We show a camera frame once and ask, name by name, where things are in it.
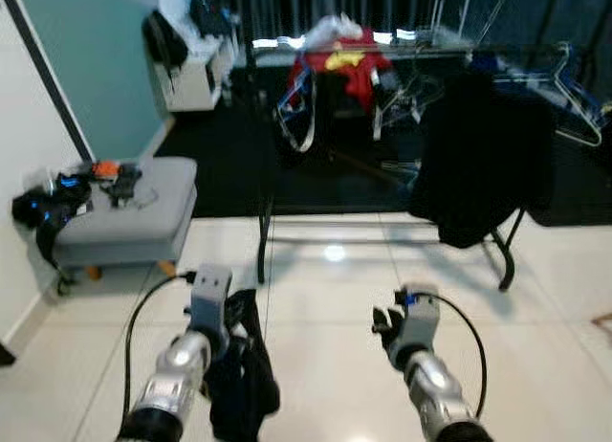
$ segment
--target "white baseboard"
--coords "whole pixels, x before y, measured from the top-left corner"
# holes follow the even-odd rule
[[[49,313],[51,313],[55,305],[54,293],[56,285],[57,278],[55,277],[47,291],[30,303],[21,319],[5,337],[4,346],[16,358],[23,354],[30,340],[36,335],[38,329],[40,329]]]
[[[157,130],[153,139],[151,139],[148,146],[142,152],[141,158],[153,158],[153,155],[155,155],[157,149],[160,148],[175,122],[176,119],[171,115],[162,122],[160,129]]]

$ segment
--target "ottoman leg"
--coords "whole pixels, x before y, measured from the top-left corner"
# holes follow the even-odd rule
[[[176,276],[176,267],[171,261],[160,260],[157,262],[157,264],[160,267],[160,270],[162,270],[166,276]]]
[[[102,270],[100,267],[85,267],[85,273],[92,281],[97,281],[102,277]]]

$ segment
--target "white tile floor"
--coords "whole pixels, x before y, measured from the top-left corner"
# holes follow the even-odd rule
[[[288,221],[306,219],[307,227]],[[329,228],[321,221],[344,223]],[[353,221],[368,221],[364,229]],[[394,239],[424,232],[397,214],[284,217],[275,237]],[[483,420],[498,441],[612,441],[612,340],[588,320],[612,311],[612,228],[542,229],[526,220],[515,241],[507,295],[479,248],[269,244],[268,281],[256,285],[256,219],[194,220],[181,269],[229,265],[232,288],[258,287],[281,411],[261,441],[422,440],[402,377],[369,333],[373,304],[388,305],[409,280],[435,282],[475,320],[489,357]],[[328,257],[339,257],[338,262]],[[121,408],[124,328],[156,267],[108,269],[63,299],[16,366],[0,370],[2,440],[110,441]],[[154,358],[186,324],[188,288],[173,283],[142,313],[134,340],[134,393]],[[475,403],[480,373],[465,326],[443,310],[438,353]],[[198,399],[185,441],[213,440]]]

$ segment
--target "black curtain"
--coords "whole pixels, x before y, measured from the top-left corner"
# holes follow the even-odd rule
[[[242,0],[219,0],[242,14]],[[432,0],[251,0],[254,38],[307,33],[327,14],[346,13],[375,31],[414,29],[428,22]]]

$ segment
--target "orange object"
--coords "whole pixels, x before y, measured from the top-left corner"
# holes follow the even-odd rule
[[[92,171],[96,177],[117,177],[119,166],[119,163],[110,161],[97,162],[92,166]]]

